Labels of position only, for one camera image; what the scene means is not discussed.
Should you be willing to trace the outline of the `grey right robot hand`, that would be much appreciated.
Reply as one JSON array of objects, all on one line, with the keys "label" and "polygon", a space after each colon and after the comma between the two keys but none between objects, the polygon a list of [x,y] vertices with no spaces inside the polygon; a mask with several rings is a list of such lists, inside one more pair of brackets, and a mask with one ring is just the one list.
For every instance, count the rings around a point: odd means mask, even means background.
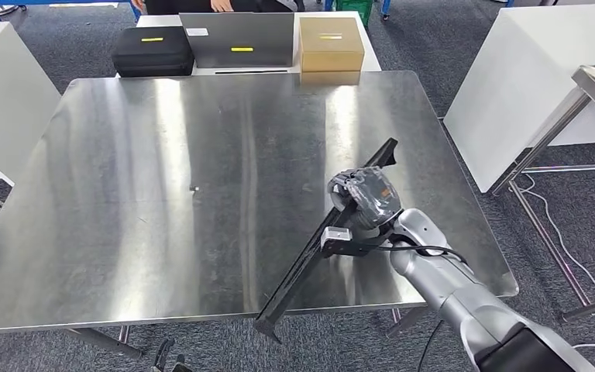
[{"label": "grey right robot hand", "polygon": [[379,228],[402,212],[395,187],[378,166],[344,170],[328,182],[327,191],[340,212],[354,202],[350,218],[359,229]]}]

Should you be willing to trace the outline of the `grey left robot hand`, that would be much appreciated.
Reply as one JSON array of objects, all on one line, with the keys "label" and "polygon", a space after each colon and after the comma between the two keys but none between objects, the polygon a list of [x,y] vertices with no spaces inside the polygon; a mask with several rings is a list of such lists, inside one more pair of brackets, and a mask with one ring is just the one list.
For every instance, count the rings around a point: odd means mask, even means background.
[{"label": "grey left robot hand", "polygon": [[[165,339],[161,344],[154,358],[151,370],[153,372],[164,372],[167,365],[167,358],[170,350],[175,344],[174,339]],[[192,369],[187,365],[184,354],[178,354],[172,372],[192,372]]]}]

